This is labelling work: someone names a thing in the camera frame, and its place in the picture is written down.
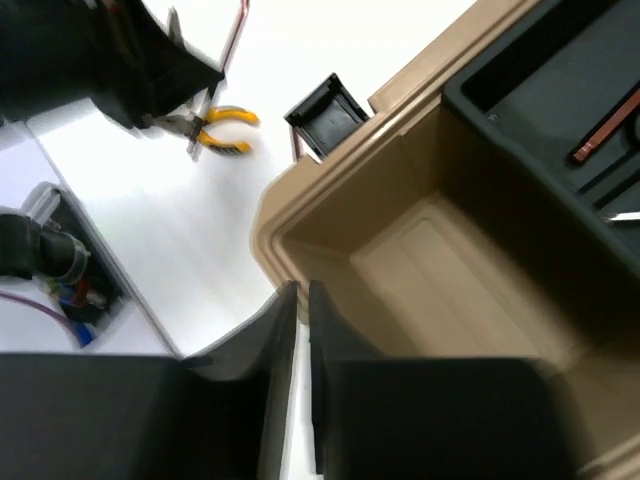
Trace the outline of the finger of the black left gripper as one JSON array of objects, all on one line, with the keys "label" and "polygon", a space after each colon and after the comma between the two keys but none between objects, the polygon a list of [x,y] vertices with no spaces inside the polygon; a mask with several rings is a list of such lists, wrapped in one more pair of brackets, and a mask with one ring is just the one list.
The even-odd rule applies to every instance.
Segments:
[{"label": "finger of the black left gripper", "polygon": [[135,1],[134,31],[148,90],[149,105],[144,107],[145,113],[153,117],[167,115],[224,78],[221,71],[187,49],[174,8],[170,10],[164,30],[143,2]]}]

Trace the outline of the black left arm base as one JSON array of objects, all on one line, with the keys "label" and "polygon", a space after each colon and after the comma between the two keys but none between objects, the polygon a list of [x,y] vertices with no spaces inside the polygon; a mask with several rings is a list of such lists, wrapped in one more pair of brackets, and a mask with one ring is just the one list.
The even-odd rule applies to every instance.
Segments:
[{"label": "black left arm base", "polygon": [[129,300],[113,262],[66,189],[43,181],[19,208],[1,208],[1,278],[33,281],[53,301],[45,306],[3,291],[67,329],[85,348]]}]

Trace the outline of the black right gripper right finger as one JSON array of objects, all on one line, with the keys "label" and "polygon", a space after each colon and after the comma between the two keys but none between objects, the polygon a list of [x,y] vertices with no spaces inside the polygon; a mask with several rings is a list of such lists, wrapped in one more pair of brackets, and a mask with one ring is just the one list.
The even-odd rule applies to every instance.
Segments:
[{"label": "black right gripper right finger", "polygon": [[425,351],[381,349],[320,281],[309,287],[311,422],[326,479],[576,479],[590,438],[541,361],[453,349],[467,326],[412,288]]}]

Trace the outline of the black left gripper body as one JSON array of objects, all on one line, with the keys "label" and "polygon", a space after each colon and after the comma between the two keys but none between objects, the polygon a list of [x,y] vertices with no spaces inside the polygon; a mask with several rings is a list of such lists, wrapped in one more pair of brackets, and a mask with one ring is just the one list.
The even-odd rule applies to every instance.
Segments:
[{"label": "black left gripper body", "polygon": [[128,1],[4,1],[1,120],[82,99],[126,129],[150,109]]}]

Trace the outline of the tan plastic toolbox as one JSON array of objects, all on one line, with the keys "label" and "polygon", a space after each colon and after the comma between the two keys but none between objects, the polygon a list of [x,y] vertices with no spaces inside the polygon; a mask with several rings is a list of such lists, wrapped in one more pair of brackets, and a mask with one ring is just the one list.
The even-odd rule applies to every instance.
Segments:
[{"label": "tan plastic toolbox", "polygon": [[563,382],[584,479],[639,475],[639,283],[443,101],[539,1],[478,1],[371,96],[324,162],[265,191],[253,252],[275,284],[323,282],[393,354],[538,357]]}]

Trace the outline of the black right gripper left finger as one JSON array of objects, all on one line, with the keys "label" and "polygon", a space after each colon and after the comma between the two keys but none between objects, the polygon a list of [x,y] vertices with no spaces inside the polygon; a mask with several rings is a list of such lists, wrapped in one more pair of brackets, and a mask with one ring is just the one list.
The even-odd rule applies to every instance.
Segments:
[{"label": "black right gripper left finger", "polygon": [[1,357],[5,479],[276,479],[298,286],[208,351],[178,359]]}]

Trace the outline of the brown hex key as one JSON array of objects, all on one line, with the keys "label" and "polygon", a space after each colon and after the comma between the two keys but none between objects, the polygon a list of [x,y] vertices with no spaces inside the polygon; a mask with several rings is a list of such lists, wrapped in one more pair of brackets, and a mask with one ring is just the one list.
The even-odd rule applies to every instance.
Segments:
[{"label": "brown hex key", "polygon": [[631,146],[639,144],[636,133],[639,121],[639,86],[633,88],[596,126],[580,141],[569,155],[569,160],[580,165],[586,162],[618,130],[623,129]]}]

